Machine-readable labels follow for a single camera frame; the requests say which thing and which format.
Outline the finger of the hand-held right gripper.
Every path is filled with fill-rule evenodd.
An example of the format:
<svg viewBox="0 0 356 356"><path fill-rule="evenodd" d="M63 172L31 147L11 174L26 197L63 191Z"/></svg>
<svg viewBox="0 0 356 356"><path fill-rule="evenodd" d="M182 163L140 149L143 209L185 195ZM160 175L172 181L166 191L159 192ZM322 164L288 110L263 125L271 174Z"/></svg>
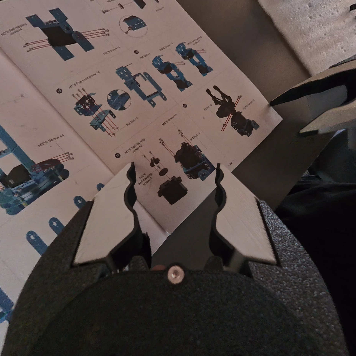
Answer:
<svg viewBox="0 0 356 356"><path fill-rule="evenodd" d="M350 101L322 113L299 131L300 135L321 135L356 127L356 102Z"/></svg>
<svg viewBox="0 0 356 356"><path fill-rule="evenodd" d="M356 95L356 56L351 56L328 69L310 77L285 91L281 95L269 102L271 106L284 104L302 97L319 94L324 91L345 87L346 99L342 104L346 104L355 99Z"/></svg>

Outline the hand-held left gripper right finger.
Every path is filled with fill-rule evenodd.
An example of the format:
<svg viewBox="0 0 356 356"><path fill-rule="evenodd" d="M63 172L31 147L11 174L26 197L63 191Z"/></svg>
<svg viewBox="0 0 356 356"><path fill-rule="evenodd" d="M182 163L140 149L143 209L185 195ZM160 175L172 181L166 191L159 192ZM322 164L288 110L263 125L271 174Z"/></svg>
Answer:
<svg viewBox="0 0 356 356"><path fill-rule="evenodd" d="M215 202L211 224L211 252L223 265L246 262L277 265L259 199L223 164L216 167Z"/></svg>

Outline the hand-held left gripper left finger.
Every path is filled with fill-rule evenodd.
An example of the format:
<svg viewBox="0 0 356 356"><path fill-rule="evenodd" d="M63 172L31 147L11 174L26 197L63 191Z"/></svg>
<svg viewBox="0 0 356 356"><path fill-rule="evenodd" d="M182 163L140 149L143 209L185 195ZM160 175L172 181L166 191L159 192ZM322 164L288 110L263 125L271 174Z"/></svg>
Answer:
<svg viewBox="0 0 356 356"><path fill-rule="evenodd" d="M128 265L145 259L145 233L134 209L136 170L129 162L94 197L73 265Z"/></svg>

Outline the white instruction booklet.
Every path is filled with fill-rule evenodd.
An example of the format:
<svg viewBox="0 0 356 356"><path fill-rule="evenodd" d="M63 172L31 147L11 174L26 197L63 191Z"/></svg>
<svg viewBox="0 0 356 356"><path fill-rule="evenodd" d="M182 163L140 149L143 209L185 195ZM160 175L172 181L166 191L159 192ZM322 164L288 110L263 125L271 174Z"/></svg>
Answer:
<svg viewBox="0 0 356 356"><path fill-rule="evenodd" d="M282 122L177 1L1 1L1 268L129 162L155 252Z"/></svg>

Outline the white foam sheet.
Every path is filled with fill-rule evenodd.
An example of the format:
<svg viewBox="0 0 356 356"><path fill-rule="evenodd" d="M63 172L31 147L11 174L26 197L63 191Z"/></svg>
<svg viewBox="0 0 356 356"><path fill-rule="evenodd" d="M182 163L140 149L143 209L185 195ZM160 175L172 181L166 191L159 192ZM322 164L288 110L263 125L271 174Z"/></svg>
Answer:
<svg viewBox="0 0 356 356"><path fill-rule="evenodd" d="M259 0L311 75L355 59L355 0Z"/></svg>

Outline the person's dark clothing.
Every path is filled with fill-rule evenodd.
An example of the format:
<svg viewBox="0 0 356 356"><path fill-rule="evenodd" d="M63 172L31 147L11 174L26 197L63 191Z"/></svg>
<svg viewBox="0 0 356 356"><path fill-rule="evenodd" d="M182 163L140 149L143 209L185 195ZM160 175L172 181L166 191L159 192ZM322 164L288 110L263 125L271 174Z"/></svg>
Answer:
<svg viewBox="0 0 356 356"><path fill-rule="evenodd" d="M355 323L355 150L336 134L276 209L326 282L340 316Z"/></svg>

